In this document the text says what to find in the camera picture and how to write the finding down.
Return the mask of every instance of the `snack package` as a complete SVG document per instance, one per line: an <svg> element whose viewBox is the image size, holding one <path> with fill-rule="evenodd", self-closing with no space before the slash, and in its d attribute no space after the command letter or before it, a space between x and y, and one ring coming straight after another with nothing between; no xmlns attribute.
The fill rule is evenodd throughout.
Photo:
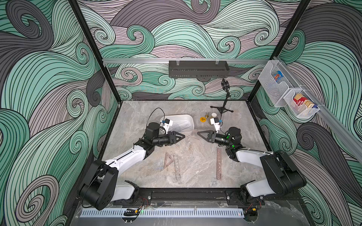
<svg viewBox="0 0 362 226"><path fill-rule="evenodd" d="M297 93L293 98L297 106L306 105L307 108L318 108L318 105L315 105L312 101L308 100L301 93Z"/></svg>
<svg viewBox="0 0 362 226"><path fill-rule="evenodd" d="M282 74L282 72L281 72L281 71L277 71L277 73L274 75L274 80L275 80L276 82L278 82L279 79L281 79L282 77L284 77L284 75Z"/></svg>

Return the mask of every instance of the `white plastic tray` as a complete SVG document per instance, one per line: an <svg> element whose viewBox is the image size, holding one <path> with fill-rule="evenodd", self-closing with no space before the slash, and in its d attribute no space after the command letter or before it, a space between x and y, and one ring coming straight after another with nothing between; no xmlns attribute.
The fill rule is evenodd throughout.
<svg viewBox="0 0 362 226"><path fill-rule="evenodd" d="M283 96L293 87L285 76L282 77L278 83L275 82L274 75L277 71L280 71L280 69L281 66L278 60L270 60L259 76L259 82L274 104L274 107L284 107L287 105Z"/></svg>
<svg viewBox="0 0 362 226"><path fill-rule="evenodd" d="M192 119L191 115L167 115L165 116L165 119L169 119L173 121L172 126L168 129L168 131L176 131L176 132L184 132L193 130L195 128L194 126L194 120ZM188 125L188 128L181 129L180 125Z"/></svg>
<svg viewBox="0 0 362 226"><path fill-rule="evenodd" d="M293 97L295 96L296 93L301 93L302 91L303 91L303 89L301 89L301 88L291 88L289 90L289 92L283 98L297 118L309 119L315 113L317 113L317 111L319 111L320 109L319 108L307 108L306 105L298 106L294 102Z"/></svg>

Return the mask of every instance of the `wall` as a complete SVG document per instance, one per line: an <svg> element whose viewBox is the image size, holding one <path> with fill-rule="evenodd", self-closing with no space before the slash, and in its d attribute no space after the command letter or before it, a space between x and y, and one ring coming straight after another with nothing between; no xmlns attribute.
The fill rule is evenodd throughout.
<svg viewBox="0 0 362 226"><path fill-rule="evenodd" d="M269 59L299 0L79 0L103 57ZM264 65L230 65L247 99ZM172 79L168 65L110 64L122 99L225 99L221 79Z"/></svg>
<svg viewBox="0 0 362 226"><path fill-rule="evenodd" d="M361 1L312 1L280 54L359 141L361 10ZM318 115L301 120L288 107L275 108L262 88L252 107L271 149L287 151L306 176L299 191L315 224L361 225L362 165L329 125Z"/></svg>
<svg viewBox="0 0 362 226"><path fill-rule="evenodd" d="M115 98L67 0L0 2L0 225L64 225Z"/></svg>

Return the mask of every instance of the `metal ruler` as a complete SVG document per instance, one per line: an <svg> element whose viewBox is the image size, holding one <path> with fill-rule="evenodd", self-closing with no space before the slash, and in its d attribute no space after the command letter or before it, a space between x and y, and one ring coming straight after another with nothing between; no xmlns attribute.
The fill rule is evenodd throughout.
<svg viewBox="0 0 362 226"><path fill-rule="evenodd" d="M178 157L177 155L173 156L173 162L175 163L175 176L176 180L181 180L181 174L180 174L180 166L178 164Z"/></svg>
<svg viewBox="0 0 362 226"><path fill-rule="evenodd" d="M216 152L216 180L221 180L221 149Z"/></svg>

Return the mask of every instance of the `black phone mount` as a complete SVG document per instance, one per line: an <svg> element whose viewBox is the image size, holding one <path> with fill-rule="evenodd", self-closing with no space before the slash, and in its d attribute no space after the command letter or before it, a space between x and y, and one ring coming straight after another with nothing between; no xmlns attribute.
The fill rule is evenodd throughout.
<svg viewBox="0 0 362 226"><path fill-rule="evenodd" d="M229 109L226 109L225 108L225 105L226 105L226 102L228 101L228 98L231 97L230 93L229 93L229 89L230 89L230 85L229 85L229 82L226 81L224 78L223 80L221 81L221 87L223 88L223 90L226 92L226 98L224 100L224 104L222 107L214 107L214 106L210 106L210 108L217 108L220 112L220 119L221 119L221 116L223 115L224 112L227 112L227 111L230 111L230 112L234 112L232 110L229 110Z"/></svg>

